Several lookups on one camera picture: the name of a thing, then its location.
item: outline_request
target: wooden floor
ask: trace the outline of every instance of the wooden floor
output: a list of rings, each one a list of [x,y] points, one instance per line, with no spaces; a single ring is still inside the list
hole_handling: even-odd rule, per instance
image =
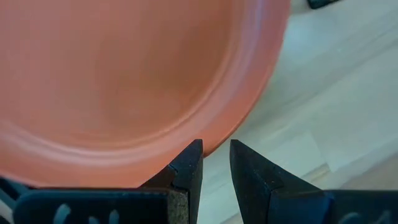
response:
[[[274,77],[232,138],[323,189],[398,189],[398,1],[292,0]],[[199,223],[242,223],[228,144],[204,161]]]

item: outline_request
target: light wood surface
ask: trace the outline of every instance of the light wood surface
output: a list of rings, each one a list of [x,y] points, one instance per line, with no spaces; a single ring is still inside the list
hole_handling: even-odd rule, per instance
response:
[[[398,1],[292,0],[274,76],[231,138],[323,189],[398,189],[397,115]],[[204,161],[199,223],[242,223],[228,144]]]

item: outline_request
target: black object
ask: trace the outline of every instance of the black object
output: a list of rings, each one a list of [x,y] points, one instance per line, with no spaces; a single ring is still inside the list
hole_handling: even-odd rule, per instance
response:
[[[319,9],[339,0],[307,0],[311,9]]]
[[[231,141],[230,163],[245,224],[398,221],[398,192],[320,190],[238,140]]]
[[[195,140],[137,189],[25,188],[15,194],[24,186],[1,187],[14,194],[7,204],[15,224],[196,223],[202,170],[203,144]]]

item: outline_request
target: plate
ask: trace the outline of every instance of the plate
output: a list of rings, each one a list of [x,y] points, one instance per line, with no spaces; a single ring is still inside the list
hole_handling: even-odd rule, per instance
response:
[[[138,187],[193,139],[209,155],[269,80],[289,4],[0,3],[0,174]]]

